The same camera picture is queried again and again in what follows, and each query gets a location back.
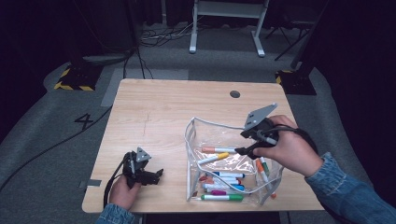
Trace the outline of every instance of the table top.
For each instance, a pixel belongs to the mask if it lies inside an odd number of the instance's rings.
[[[231,91],[238,91],[233,98]],[[131,209],[135,213],[322,210],[304,177],[288,169],[277,197],[263,206],[251,203],[186,201],[187,152],[184,132],[193,117],[243,127],[250,111],[277,103],[273,115],[294,116],[283,89],[273,83],[124,79],[93,167],[82,208],[103,210],[108,179],[126,152],[142,147],[152,157],[146,170],[164,169],[158,185],[143,186]]]

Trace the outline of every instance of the yellow marker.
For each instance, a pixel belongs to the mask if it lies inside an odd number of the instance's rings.
[[[223,152],[223,153],[220,153],[217,156],[208,157],[206,159],[200,160],[200,161],[198,161],[198,164],[203,164],[203,163],[207,163],[207,162],[210,162],[210,161],[222,160],[222,159],[227,158],[229,155],[230,154],[228,152]]]

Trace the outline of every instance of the denim sleeve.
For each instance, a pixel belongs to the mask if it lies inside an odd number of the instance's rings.
[[[396,209],[369,185],[345,174],[330,152],[322,159],[321,168],[305,179],[322,203],[355,223],[396,223]]]
[[[134,222],[134,215],[114,203],[108,203],[96,220],[96,224],[131,224]]]

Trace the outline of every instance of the clear plastic bag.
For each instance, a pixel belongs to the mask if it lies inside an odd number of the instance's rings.
[[[254,141],[245,139],[240,135],[243,128],[231,127],[224,124],[192,118],[186,127],[185,141],[188,156],[187,174],[187,201],[203,200],[205,196],[213,193],[213,189],[225,191],[227,194],[241,194],[241,203],[255,203],[263,205],[272,196],[280,184],[283,166],[278,162],[266,159],[269,168],[267,181],[264,181],[262,173],[258,172],[256,162],[248,156],[230,153],[228,157],[221,160],[200,163],[206,158],[216,157],[217,152],[203,152],[204,147],[236,148],[249,147]],[[226,177],[220,177],[220,173],[243,174],[238,178],[244,187],[233,185]],[[207,179],[215,181],[215,187],[204,185]]]

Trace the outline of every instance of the white desk frame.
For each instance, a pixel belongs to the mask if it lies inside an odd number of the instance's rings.
[[[265,0],[263,4],[244,4],[244,3],[227,3],[227,2],[206,2],[195,0],[193,9],[193,26],[190,42],[190,53],[195,53],[197,50],[197,22],[198,15],[206,16],[223,16],[223,17],[241,17],[259,19],[256,31],[252,31],[254,44],[256,45],[259,57],[264,57],[264,49],[259,39],[259,34],[262,29],[262,22],[264,21],[265,13],[268,8],[268,1]]]

